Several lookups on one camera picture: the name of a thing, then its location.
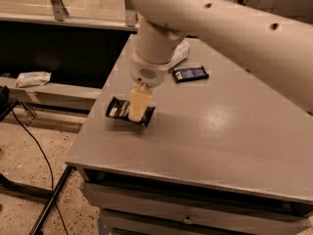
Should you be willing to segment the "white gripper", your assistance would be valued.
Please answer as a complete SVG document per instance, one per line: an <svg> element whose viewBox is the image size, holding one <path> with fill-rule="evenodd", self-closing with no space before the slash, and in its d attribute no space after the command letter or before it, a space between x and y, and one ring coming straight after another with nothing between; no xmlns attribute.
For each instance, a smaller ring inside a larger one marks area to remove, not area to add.
<svg viewBox="0 0 313 235"><path fill-rule="evenodd" d="M150 63L141 58L136 50L132 52L130 74L133 80L141 86L134 87L131 91L128 115L130 120L140 121L142 119L153 99L153 93L147 87L155 88L163 84L170 68L171 63Z"/></svg>

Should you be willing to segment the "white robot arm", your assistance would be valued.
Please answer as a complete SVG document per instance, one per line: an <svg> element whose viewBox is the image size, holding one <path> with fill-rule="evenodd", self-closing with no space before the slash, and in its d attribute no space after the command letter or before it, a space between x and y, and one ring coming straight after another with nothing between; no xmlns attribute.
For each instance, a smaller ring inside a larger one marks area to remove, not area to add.
<svg viewBox="0 0 313 235"><path fill-rule="evenodd" d="M142 15L133 72L170 67L176 46L193 34L313 112L313 26L225 0L131 0Z"/></svg>

